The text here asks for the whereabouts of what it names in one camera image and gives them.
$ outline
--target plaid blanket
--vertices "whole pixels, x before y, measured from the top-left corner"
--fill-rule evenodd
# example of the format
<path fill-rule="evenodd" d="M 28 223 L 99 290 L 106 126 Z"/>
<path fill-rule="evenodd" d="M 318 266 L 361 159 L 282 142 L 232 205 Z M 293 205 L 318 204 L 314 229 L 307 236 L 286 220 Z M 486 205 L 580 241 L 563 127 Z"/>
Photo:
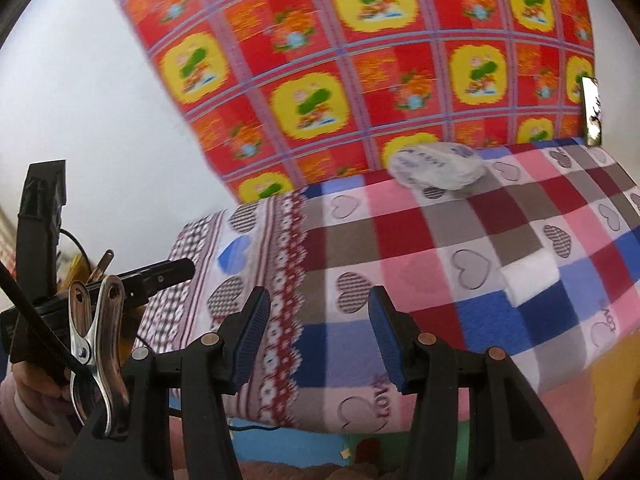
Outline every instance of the plaid blanket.
<path fill-rule="evenodd" d="M 460 192 L 379 171 L 188 224 L 171 257 L 196 275 L 154 298 L 141 335 L 183 348 L 266 286 L 270 323 L 228 413 L 334 433 L 410 425 L 414 400 L 388 382 L 367 316 L 373 285 L 457 348 L 501 346 L 539 393 L 570 380 L 640 324 L 640 190 L 581 139 L 481 155 L 487 174 Z M 541 248 L 560 280 L 514 307 L 500 270 Z"/>

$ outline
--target person's arm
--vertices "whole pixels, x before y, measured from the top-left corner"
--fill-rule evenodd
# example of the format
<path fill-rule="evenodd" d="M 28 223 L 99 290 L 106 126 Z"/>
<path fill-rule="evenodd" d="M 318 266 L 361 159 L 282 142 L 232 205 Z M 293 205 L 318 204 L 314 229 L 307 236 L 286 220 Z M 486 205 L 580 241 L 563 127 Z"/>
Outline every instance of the person's arm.
<path fill-rule="evenodd" d="M 16 444 L 41 473 L 60 472 L 76 437 L 68 386 L 60 388 L 31 364 L 14 365 L 0 384 L 0 416 Z"/>
<path fill-rule="evenodd" d="M 0 471 L 3 480 L 42 480 L 0 416 Z"/>

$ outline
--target wire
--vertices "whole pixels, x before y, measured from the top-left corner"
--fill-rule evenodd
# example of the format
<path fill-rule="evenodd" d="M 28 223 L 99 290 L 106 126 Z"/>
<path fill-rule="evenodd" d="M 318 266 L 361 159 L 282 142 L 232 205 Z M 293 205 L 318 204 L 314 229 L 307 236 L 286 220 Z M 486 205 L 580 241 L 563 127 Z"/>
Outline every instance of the wire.
<path fill-rule="evenodd" d="M 56 337 L 52 330 L 42 320 L 35 307 L 28 300 L 20 285 L 14 277 L 0 262 L 0 288 L 4 290 L 9 300 L 14 304 L 18 312 L 29 323 L 30 328 L 36 333 L 41 341 L 60 359 L 67 368 L 76 374 L 84 374 L 85 368 L 80 364 L 66 346 Z"/>
<path fill-rule="evenodd" d="M 82 254 L 82 257 L 84 258 L 84 262 L 86 263 L 87 268 L 89 269 L 89 272 L 92 272 L 92 267 L 91 267 L 91 262 L 89 261 L 89 257 L 86 255 L 86 253 L 84 252 L 84 247 L 82 247 L 82 244 L 78 241 L 78 239 L 73 236 L 69 231 L 67 231 L 66 229 L 60 229 L 60 234 L 61 235 L 65 235 L 67 238 L 69 238 L 78 248 L 78 250 L 80 251 L 80 254 Z"/>
<path fill-rule="evenodd" d="M 169 408 L 169 416 L 176 418 L 182 418 L 182 410 L 177 408 Z M 280 428 L 277 426 L 259 426 L 257 424 L 250 424 L 248 426 L 229 426 L 231 431 L 249 431 L 249 430 L 262 430 L 262 431 L 275 431 Z"/>
<path fill-rule="evenodd" d="M 139 339 L 140 342 L 146 346 L 147 348 L 152 348 L 151 345 L 149 343 L 147 343 L 144 339 L 142 339 L 142 337 L 140 337 L 139 335 L 136 334 L 136 339 Z"/>
<path fill-rule="evenodd" d="M 252 424 L 248 426 L 229 426 L 231 431 L 249 431 L 249 430 L 263 430 L 263 431 L 275 431 L 280 428 L 277 426 L 254 426 Z"/>

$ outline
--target hand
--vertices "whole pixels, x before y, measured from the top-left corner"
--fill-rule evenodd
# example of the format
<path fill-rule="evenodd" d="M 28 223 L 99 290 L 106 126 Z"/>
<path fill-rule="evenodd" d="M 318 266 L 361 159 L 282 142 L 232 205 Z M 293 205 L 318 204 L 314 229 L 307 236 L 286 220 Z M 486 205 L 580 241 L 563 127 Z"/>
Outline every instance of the hand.
<path fill-rule="evenodd" d="M 52 424 L 49 409 L 42 403 L 42 396 L 60 401 L 71 401 L 68 384 L 60 387 L 40 367 L 23 361 L 12 367 L 15 387 L 22 402 L 31 413 L 40 420 Z M 65 377 L 70 377 L 69 370 L 65 370 Z"/>

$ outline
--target heart pattern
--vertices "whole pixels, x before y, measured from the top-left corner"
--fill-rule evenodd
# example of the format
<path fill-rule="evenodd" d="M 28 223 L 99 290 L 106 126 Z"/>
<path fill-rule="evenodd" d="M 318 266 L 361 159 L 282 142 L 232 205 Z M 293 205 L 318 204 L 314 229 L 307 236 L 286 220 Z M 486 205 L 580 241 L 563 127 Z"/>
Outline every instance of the heart pattern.
<path fill-rule="evenodd" d="M 560 149 L 558 149 L 556 152 L 549 151 L 549 155 L 558 163 L 558 166 L 560 166 L 561 168 L 565 168 L 566 170 L 568 170 L 573 165 L 573 163 L 571 162 L 571 158 L 569 158 L 566 153 L 561 152 Z"/>
<path fill-rule="evenodd" d="M 335 282 L 341 295 L 338 310 L 343 314 L 353 314 L 367 304 L 371 282 L 357 272 L 345 272 Z"/>
<path fill-rule="evenodd" d="M 500 176 L 509 182 L 520 180 L 520 168 L 506 162 L 494 162 L 494 168 L 500 172 Z"/>
<path fill-rule="evenodd" d="M 640 209 L 640 195 L 636 194 L 636 193 L 632 193 L 631 194 L 631 202 L 633 202 L 634 204 L 636 204 L 636 207 L 638 209 Z"/>
<path fill-rule="evenodd" d="M 476 290 L 483 286 L 491 271 L 491 261 L 469 249 L 453 253 L 451 264 L 460 271 L 458 282 L 467 290 Z"/>
<path fill-rule="evenodd" d="M 229 217 L 229 225 L 232 229 L 241 235 L 248 233 L 255 227 L 257 217 L 255 210 L 258 209 L 260 204 L 258 202 L 252 202 L 251 204 L 242 204 L 236 211 Z"/>
<path fill-rule="evenodd" d="M 554 251 L 561 258 L 568 258 L 571 255 L 571 235 L 555 225 L 545 225 L 543 233 L 552 241 Z"/>
<path fill-rule="evenodd" d="M 238 296 L 244 283 L 240 276 L 232 276 L 222 282 L 207 300 L 207 309 L 212 320 L 220 319 L 240 310 Z"/>
<path fill-rule="evenodd" d="M 247 263 L 244 252 L 251 245 L 251 238 L 248 235 L 242 235 L 231 242 L 220 256 L 218 256 L 218 264 L 220 268 L 227 274 L 237 274 Z"/>
<path fill-rule="evenodd" d="M 360 200 L 351 195 L 338 195 L 331 200 L 331 214 L 336 220 L 343 220 L 360 206 Z"/>
<path fill-rule="evenodd" d="M 343 422 L 345 433 L 377 433 L 389 422 L 375 404 L 363 397 L 347 397 L 338 404 L 338 418 Z"/>
<path fill-rule="evenodd" d="M 440 189 L 439 187 L 425 187 L 422 190 L 422 196 L 425 198 L 429 198 L 430 200 L 437 200 L 441 196 L 446 193 L 446 190 Z"/>
<path fill-rule="evenodd" d="M 607 163 L 607 155 L 605 155 L 605 153 L 600 148 L 590 148 L 589 153 L 591 153 L 591 156 L 600 164 Z"/>
<path fill-rule="evenodd" d="M 591 342 L 597 347 L 605 347 L 616 338 L 616 333 L 613 332 L 611 327 L 607 323 L 595 323 L 591 327 Z"/>
<path fill-rule="evenodd" d="M 620 231 L 620 216 L 618 213 L 604 204 L 600 204 L 598 206 L 598 211 L 600 212 L 600 215 L 607 220 L 609 229 L 616 232 Z"/>

